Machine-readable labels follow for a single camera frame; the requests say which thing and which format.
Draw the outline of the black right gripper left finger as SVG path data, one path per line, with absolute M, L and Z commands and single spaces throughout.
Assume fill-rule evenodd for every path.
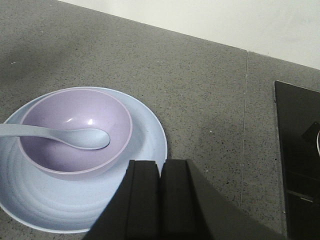
M 157 240 L 159 171 L 155 161 L 131 160 L 112 199 L 85 240 Z

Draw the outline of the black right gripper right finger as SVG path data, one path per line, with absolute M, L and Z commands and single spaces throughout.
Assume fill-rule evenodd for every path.
M 166 160 L 160 189 L 163 240 L 286 239 L 226 200 L 189 160 Z

